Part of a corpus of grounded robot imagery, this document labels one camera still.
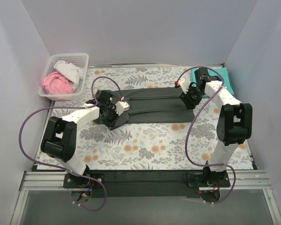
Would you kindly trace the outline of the dark grey t-shirt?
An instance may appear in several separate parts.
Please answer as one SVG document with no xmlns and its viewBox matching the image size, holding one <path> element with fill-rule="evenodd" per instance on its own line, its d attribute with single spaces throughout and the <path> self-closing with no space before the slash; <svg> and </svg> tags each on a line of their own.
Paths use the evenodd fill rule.
<svg viewBox="0 0 281 225">
<path fill-rule="evenodd" d="M 123 112 L 129 115 L 129 121 L 125 124 L 192 122 L 193 110 L 187 110 L 179 98 L 181 93 L 180 89 L 172 87 L 122 91 L 98 90 L 96 98 L 99 107 L 100 103 L 116 104 L 119 98 L 124 96 L 124 101 L 130 105 L 130 109 Z"/>
</svg>

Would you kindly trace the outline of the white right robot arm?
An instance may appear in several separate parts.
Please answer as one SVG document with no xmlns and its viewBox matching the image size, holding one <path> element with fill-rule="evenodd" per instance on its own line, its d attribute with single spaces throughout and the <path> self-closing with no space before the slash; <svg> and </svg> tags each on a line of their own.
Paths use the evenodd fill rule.
<svg viewBox="0 0 281 225">
<path fill-rule="evenodd" d="M 182 76 L 175 81 L 175 88 L 181 88 L 180 99 L 187 109 L 194 109 L 204 96 L 207 102 L 214 102 L 220 111 L 216 126 L 218 142 L 209 160 L 205 164 L 192 162 L 202 167 L 200 174 L 187 174 L 190 188 L 211 187 L 212 191 L 221 186 L 230 186 L 227 175 L 229 160 L 234 151 L 251 137 L 252 106 L 241 103 L 224 86 L 224 78 L 209 67 L 193 67 L 195 81 L 189 83 Z"/>
</svg>

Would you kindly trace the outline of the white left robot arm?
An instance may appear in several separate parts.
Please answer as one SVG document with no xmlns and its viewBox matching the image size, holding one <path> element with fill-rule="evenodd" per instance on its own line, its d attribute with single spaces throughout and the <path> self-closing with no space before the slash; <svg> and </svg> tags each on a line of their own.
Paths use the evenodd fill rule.
<svg viewBox="0 0 281 225">
<path fill-rule="evenodd" d="M 91 121 L 100 119 L 110 130 L 128 121 L 130 105 L 123 97 L 108 91 L 98 91 L 96 99 L 87 101 L 78 109 L 61 118 L 52 116 L 46 126 L 40 149 L 57 160 L 66 170 L 76 173 L 74 182 L 79 187 L 90 183 L 89 167 L 76 155 L 77 132 Z"/>
</svg>

